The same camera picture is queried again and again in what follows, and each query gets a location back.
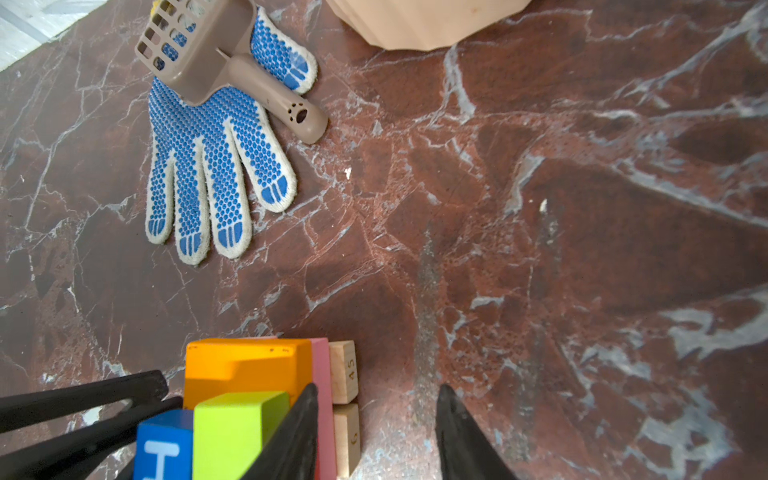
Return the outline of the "green wood cube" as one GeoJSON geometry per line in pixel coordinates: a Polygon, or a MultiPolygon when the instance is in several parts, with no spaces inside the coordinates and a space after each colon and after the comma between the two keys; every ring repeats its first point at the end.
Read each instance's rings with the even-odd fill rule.
{"type": "Polygon", "coordinates": [[[239,479],[290,409],[282,391],[225,393],[194,407],[194,479],[239,479]]]}

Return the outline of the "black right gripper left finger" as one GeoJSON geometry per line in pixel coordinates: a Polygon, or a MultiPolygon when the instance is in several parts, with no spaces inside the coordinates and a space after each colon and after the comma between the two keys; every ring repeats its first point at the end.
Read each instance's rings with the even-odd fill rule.
{"type": "Polygon", "coordinates": [[[318,412],[318,389],[310,383],[241,479],[312,480],[317,460],[318,412]]]}

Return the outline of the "blue letter cube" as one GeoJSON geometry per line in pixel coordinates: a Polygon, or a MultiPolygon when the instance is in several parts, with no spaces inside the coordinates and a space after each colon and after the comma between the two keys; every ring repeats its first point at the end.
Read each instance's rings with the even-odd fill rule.
{"type": "Polygon", "coordinates": [[[134,479],[190,480],[193,464],[193,412],[163,412],[138,425],[134,479]]]}

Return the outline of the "orange wood block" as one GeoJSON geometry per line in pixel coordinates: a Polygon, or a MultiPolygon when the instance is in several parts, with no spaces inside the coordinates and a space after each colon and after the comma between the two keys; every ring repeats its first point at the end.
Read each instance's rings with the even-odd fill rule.
{"type": "Polygon", "coordinates": [[[184,403],[226,393],[285,392],[294,404],[313,381],[313,349],[303,339],[204,339],[186,347],[184,403]]]}

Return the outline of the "pink block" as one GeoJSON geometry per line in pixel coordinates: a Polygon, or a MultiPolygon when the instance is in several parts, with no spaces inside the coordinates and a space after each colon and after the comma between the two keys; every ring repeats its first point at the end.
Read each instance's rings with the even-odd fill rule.
{"type": "Polygon", "coordinates": [[[336,443],[334,433],[332,376],[329,341],[311,338],[312,378],[318,390],[318,437],[315,478],[337,479],[336,443]]]}

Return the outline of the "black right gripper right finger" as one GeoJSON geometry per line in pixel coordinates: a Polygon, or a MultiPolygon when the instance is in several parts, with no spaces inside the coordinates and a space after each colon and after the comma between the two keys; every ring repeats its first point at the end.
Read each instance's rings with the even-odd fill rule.
{"type": "Polygon", "coordinates": [[[439,389],[435,431],[443,479],[517,480],[447,384],[439,389]]]}

